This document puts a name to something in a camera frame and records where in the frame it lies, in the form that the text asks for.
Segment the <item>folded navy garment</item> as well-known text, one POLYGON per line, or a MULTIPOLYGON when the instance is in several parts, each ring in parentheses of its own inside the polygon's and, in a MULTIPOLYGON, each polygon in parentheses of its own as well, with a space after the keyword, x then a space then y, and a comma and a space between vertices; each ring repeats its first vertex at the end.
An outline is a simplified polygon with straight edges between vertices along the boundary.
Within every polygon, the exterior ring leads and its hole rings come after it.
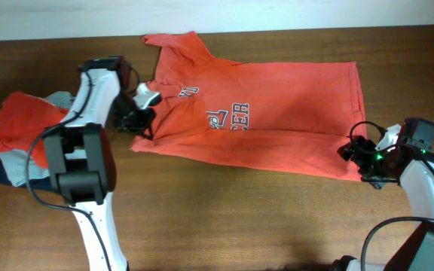
MULTIPOLYGON (((21 150, 0 152, 0 184, 27 188, 25 162, 27 153, 21 150)), ((30 157, 28 165, 29 181, 33 190, 53 192, 48 169, 38 166, 30 157)))

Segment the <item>folded orange-red garment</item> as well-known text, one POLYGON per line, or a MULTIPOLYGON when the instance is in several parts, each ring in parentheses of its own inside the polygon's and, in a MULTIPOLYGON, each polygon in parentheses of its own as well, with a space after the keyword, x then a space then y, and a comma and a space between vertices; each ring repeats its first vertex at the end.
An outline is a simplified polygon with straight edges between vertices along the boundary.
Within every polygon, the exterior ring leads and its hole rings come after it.
POLYGON ((60 123, 68 112, 43 98, 12 93, 0 108, 0 152, 28 151, 38 135, 60 123))

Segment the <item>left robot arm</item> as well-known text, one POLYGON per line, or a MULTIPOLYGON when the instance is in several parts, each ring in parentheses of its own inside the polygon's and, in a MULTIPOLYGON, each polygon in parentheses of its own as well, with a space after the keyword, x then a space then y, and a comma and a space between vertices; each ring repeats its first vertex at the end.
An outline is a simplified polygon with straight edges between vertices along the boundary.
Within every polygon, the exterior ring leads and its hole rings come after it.
POLYGON ((68 114, 43 137, 50 182, 78 223, 91 270, 128 270, 115 226, 112 198, 117 173, 105 133, 108 123, 123 132, 152 139, 158 92, 139 84, 122 56, 89 59, 68 114))

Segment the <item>red printed t-shirt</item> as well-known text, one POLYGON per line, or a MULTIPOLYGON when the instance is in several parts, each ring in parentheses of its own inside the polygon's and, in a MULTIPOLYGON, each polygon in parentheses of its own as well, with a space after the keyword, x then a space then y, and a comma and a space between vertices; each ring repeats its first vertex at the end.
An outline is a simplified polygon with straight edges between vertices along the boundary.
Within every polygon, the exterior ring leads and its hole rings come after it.
POLYGON ((338 155, 365 119, 355 62, 236 62, 213 56, 194 32, 146 35, 160 48, 148 89, 161 94, 153 139, 132 150, 358 181, 338 155))

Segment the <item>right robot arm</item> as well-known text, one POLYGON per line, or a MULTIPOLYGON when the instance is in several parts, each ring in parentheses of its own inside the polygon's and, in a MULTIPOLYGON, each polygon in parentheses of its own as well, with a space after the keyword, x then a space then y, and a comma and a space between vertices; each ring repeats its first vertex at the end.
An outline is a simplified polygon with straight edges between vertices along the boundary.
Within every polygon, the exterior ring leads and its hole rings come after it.
POLYGON ((346 161, 359 168, 361 180, 375 189, 397 184, 407 196, 412 214, 390 218, 376 225, 366 236, 360 257, 344 255, 331 270, 434 270, 434 122, 407 118, 388 128, 379 126, 380 141, 374 143, 350 132, 349 143, 338 149, 346 161), (371 238, 383 227, 414 222, 414 232, 385 264, 366 260, 371 238))

